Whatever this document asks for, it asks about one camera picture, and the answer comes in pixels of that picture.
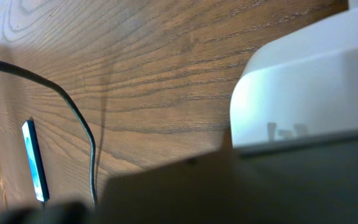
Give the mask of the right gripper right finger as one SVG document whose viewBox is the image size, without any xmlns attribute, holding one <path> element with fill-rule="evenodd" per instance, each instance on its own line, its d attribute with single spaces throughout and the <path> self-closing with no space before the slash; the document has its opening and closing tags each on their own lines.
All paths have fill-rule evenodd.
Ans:
<svg viewBox="0 0 358 224">
<path fill-rule="evenodd" d="M 217 151 L 110 179 L 97 223 L 358 223 L 358 132 Z"/>
</svg>

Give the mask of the blue screen Galaxy smartphone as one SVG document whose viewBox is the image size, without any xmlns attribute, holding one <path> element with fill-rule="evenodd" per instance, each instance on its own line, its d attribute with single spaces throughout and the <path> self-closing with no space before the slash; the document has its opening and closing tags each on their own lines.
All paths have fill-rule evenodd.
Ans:
<svg viewBox="0 0 358 224">
<path fill-rule="evenodd" d="M 34 186 L 35 197 L 38 201 L 45 203 L 50 199 L 50 196 L 34 122 L 32 120 L 25 121 L 21 129 L 29 162 L 32 183 Z"/>
</svg>

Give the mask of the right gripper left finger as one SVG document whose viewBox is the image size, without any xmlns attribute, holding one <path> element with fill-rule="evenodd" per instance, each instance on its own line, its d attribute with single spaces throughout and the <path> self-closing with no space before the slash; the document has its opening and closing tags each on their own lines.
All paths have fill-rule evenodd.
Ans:
<svg viewBox="0 0 358 224">
<path fill-rule="evenodd" d="M 89 210 L 79 202 L 42 208 L 23 208 L 0 213 L 0 224 L 84 224 L 89 223 Z"/>
</svg>

